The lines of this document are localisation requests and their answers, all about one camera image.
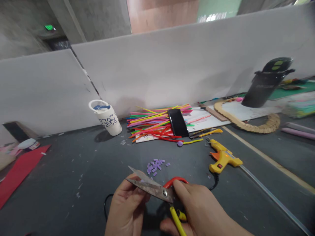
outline white cup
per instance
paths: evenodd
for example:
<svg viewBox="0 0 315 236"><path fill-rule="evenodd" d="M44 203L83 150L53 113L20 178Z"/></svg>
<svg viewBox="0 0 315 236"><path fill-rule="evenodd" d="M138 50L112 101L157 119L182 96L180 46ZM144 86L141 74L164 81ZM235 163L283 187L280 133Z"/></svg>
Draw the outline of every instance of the white cup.
<svg viewBox="0 0 315 236"><path fill-rule="evenodd" d="M101 109L101 110L95 110L91 104L93 102L101 102L105 104L106 106L110 106L109 109ZM94 111L96 114L98 120L101 122L101 124L107 129L110 135L116 136L119 135L122 131L122 127L119 123L118 117L111 105L109 105L107 102L104 102L102 100L92 100L89 102L89 108Z"/></svg>

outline red scissor handle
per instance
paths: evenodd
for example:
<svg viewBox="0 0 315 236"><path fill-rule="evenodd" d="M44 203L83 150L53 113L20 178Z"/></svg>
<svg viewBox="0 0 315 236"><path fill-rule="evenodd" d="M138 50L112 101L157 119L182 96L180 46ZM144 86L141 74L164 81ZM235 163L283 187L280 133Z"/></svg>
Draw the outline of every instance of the red scissor handle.
<svg viewBox="0 0 315 236"><path fill-rule="evenodd" d="M174 177L172 178L170 181L168 181L166 184L164 184L164 188L170 188L172 185L173 185L173 182L174 180L179 180L179 181L182 181L184 182L185 184L189 184L187 180L185 180L184 178L182 177Z"/></svg>

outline white partition wall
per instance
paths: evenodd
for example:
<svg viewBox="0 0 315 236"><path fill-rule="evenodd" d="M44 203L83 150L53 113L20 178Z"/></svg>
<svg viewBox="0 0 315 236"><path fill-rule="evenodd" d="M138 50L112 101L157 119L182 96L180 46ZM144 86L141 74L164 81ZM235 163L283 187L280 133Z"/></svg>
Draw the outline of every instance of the white partition wall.
<svg viewBox="0 0 315 236"><path fill-rule="evenodd" d="M315 73L315 3L73 46L101 97L124 116L246 91L271 59Z"/></svg>
<svg viewBox="0 0 315 236"><path fill-rule="evenodd" d="M99 125L88 108L99 99L70 49L0 61L0 122L38 135ZM0 144L13 142L0 126Z"/></svg>

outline scissors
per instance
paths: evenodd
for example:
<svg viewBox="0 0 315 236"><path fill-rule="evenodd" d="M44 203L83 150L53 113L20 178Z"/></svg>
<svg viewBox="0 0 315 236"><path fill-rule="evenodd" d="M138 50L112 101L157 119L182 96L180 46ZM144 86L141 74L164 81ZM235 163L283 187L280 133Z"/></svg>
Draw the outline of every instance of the scissors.
<svg viewBox="0 0 315 236"><path fill-rule="evenodd" d="M180 234L180 236L187 236L183 226L181 225L182 221L187 221L187 217L184 213L182 213L180 210L175 210L173 204L176 194L174 191L170 188L173 185L174 180L182 181L186 184L188 184L188 181L185 180L182 177L174 177L170 181L168 181L164 186L158 184L154 180L150 179L148 176L146 176L143 172L136 170L130 166L128 166L136 175L141 178L144 182L140 182L137 180L132 179L126 179L133 185L137 186L139 189L142 189L143 191L147 192L148 194L155 196L165 202L168 202L170 204L170 212L172 215L172 218L174 220L174 223L176 225L176 228Z"/></svg>

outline gray floor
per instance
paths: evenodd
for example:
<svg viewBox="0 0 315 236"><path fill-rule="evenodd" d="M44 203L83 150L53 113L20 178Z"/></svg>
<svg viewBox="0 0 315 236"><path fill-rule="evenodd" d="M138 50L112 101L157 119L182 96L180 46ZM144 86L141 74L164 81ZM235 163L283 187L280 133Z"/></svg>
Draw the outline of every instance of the gray floor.
<svg viewBox="0 0 315 236"><path fill-rule="evenodd" d="M131 144L127 130L111 137L101 126L40 140L52 144L48 154L0 210L0 235L104 235L103 203L131 173L127 165L145 170L154 158L170 162L155 180L174 176L211 187L209 147L203 142L178 148L175 143ZM229 148L305 225L313 230L314 196L287 178L229 133L212 138ZM304 235L240 168L227 166L213 190L225 211L254 235ZM163 235L159 223L168 213L162 201L147 204L143 235Z"/></svg>
<svg viewBox="0 0 315 236"><path fill-rule="evenodd" d="M286 127L286 122L293 122L315 129L315 116L292 119L283 114L279 115L281 118L280 128ZM252 120L249 123L252 125L260 125L263 124L266 119L266 117L262 117ZM314 140L284 133L280 130L270 134L255 134L241 130L235 125L229 125L228 128L305 182L315 187Z"/></svg>

